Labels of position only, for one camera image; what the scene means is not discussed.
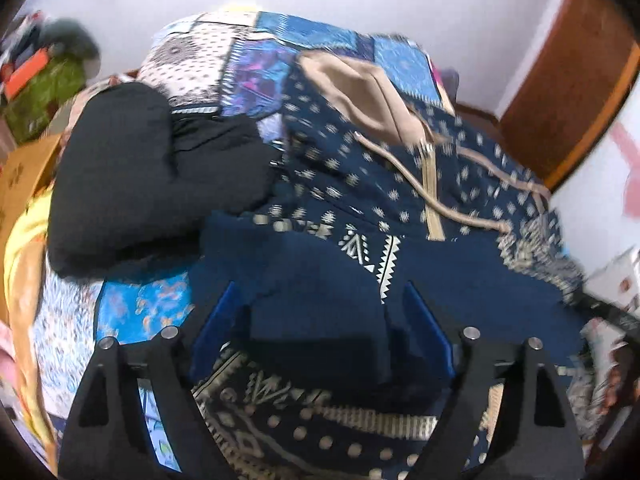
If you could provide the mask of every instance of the green bag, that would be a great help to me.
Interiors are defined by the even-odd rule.
[[[23,144],[37,138],[58,107],[76,95],[85,82],[78,58],[52,58],[2,110],[15,142]]]

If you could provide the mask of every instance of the black cloth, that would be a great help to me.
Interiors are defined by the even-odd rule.
[[[79,118],[60,162],[49,259],[61,276],[143,280],[197,254],[212,210],[267,200],[278,150],[247,116],[172,116],[137,82],[105,90]]]

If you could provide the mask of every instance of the metal screw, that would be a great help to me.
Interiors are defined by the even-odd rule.
[[[542,350],[542,341],[537,337],[529,338],[529,346],[534,350]]]
[[[160,331],[160,335],[165,339],[173,339],[178,335],[178,327],[173,325],[165,326]]]
[[[475,326],[467,326],[462,331],[462,335],[467,339],[471,339],[471,341],[475,341],[480,338],[480,331]]]
[[[100,339],[100,341],[98,341],[98,346],[103,350],[107,350],[113,346],[113,343],[115,343],[115,341],[116,341],[116,338],[114,337],[111,337],[111,336],[103,337],[102,339]]]

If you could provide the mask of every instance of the blue patterned fabric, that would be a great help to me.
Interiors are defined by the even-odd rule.
[[[175,471],[180,471],[180,466],[175,459],[174,452],[169,444],[169,439],[164,431],[164,426],[160,420],[160,413],[156,405],[156,396],[153,391],[139,388],[140,403],[145,414],[146,430],[151,437],[151,444],[154,446],[156,457],[161,465],[169,467]]]
[[[232,89],[223,97],[222,115],[269,115],[279,110],[282,82],[296,50],[275,40],[243,41],[232,50]]]
[[[261,12],[255,29],[303,48],[343,47],[356,50],[356,33],[289,14]]]
[[[374,38],[374,61],[402,91],[427,102],[440,102],[427,57],[416,47],[391,38]]]
[[[374,45],[374,40],[372,37],[363,36],[362,34],[356,34],[355,49],[338,46],[338,47],[329,47],[329,50],[333,52],[336,56],[348,56],[348,57],[355,57],[363,61],[373,61],[374,59],[373,45]]]
[[[46,258],[33,344],[45,408],[67,418],[94,352],[94,309],[102,282],[60,278]]]
[[[96,339],[146,341],[167,325],[180,326],[192,309],[186,272],[146,285],[105,282],[98,300]]]

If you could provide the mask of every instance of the orange object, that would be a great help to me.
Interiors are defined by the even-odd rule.
[[[4,84],[4,95],[6,95],[7,100],[10,101],[17,96],[20,90],[27,85],[30,79],[46,67],[48,62],[49,54],[47,54],[46,49],[41,48],[27,61],[20,65],[18,69],[11,74],[9,81]]]

